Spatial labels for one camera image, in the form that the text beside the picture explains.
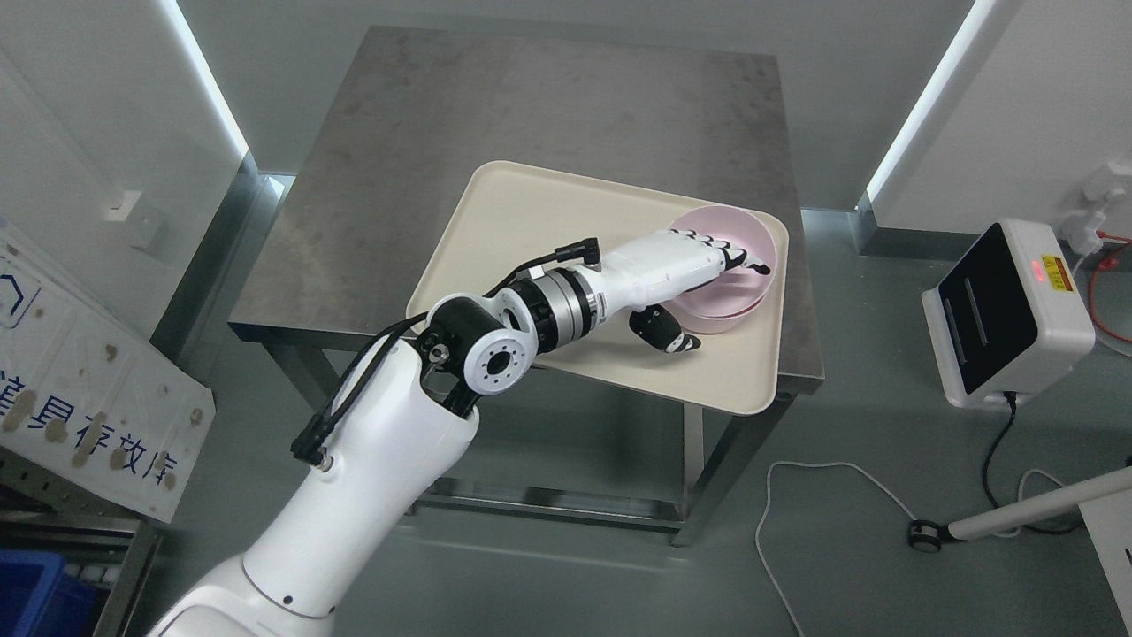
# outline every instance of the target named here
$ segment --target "white wall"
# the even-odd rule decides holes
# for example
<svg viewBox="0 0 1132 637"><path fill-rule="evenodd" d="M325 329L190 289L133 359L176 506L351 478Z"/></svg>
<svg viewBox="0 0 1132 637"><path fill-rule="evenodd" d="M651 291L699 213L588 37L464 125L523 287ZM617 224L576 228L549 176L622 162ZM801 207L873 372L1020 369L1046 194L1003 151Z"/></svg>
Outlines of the white wall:
<svg viewBox="0 0 1132 637"><path fill-rule="evenodd" d="M0 216L148 337L247 152L214 100L173 0L0 5L0 49L119 188L143 190L164 227L148 252L103 219L100 189L0 74Z"/></svg>
<svg viewBox="0 0 1132 637"><path fill-rule="evenodd" d="M801 203L851 207L970 0L181 0L265 171L295 172L369 25L778 55Z"/></svg>
<svg viewBox="0 0 1132 637"><path fill-rule="evenodd" d="M962 48L974 62L943 69L944 105L886 158L892 177L869 184L882 226L980 233L1000 216L1057 226L1083 205L1086 178L1132 150L1132 3L979 0L976 11L986 33ZM1132 232L1132 201L1104 229Z"/></svg>

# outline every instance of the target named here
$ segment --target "white pole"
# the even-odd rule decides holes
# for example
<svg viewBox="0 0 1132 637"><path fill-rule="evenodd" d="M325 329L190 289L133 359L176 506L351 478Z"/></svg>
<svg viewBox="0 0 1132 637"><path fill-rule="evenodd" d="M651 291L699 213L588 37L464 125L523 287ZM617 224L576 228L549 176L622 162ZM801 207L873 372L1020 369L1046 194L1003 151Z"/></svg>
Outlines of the white pole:
<svg viewBox="0 0 1132 637"><path fill-rule="evenodd" d="M1027 498L1013 505L971 516L947 525L955 540L978 540L1023 524L1067 514L1082 502L1132 489L1132 467Z"/></svg>

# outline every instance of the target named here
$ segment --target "blue bin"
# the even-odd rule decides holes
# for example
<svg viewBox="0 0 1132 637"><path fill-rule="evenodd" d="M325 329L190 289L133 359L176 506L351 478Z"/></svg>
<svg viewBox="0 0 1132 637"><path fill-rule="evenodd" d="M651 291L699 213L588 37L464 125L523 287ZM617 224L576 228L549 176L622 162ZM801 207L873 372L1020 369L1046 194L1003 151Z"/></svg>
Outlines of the blue bin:
<svg viewBox="0 0 1132 637"><path fill-rule="evenodd" d="M0 635L83 635L95 592L65 574L66 566L55 553L0 550Z"/></svg>

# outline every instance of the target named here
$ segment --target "gray floor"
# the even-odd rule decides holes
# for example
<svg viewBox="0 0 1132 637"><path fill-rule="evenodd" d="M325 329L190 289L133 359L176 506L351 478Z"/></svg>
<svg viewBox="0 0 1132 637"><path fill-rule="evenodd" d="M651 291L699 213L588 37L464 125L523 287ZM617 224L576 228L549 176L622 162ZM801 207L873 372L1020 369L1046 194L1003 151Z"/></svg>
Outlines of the gray floor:
<svg viewBox="0 0 1132 637"><path fill-rule="evenodd" d="M949 264L861 257L843 213L805 218L827 380L795 404L695 546L669 548L655 533L421 509L353 586L336 634L789 635L752 544L774 460L857 463L920 517L984 510L978 468L1004 419L946 404L919 301ZM252 542L303 476L288 446L306 405L260 347L223 324L268 226L267 214L252 219L189 353L186 367L215 391L217 418L132 634ZM1103 309L1130 313L1130 278L1107 277ZM1122 327L1132 333L1132 318ZM994 489L1006 498L1029 467L1065 481L1122 467L1132 454L1130 378L1132 360L1098 346L1023 406L996 456ZM674 405L551 372L481 405L480 438L457 474L678 494ZM763 544L807 635L1124 635L1083 531L927 556L904 546L903 514L848 470L781 470L773 501Z"/></svg>

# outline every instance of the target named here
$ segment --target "black screen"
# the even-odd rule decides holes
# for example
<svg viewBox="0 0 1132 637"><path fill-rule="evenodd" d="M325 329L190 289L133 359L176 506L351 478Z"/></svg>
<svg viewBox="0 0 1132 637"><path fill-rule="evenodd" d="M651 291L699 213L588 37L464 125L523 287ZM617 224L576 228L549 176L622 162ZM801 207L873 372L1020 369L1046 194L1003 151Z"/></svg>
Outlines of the black screen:
<svg viewBox="0 0 1132 637"><path fill-rule="evenodd" d="M1038 341L1034 312L998 223L943 278L940 300L967 394Z"/></svg>

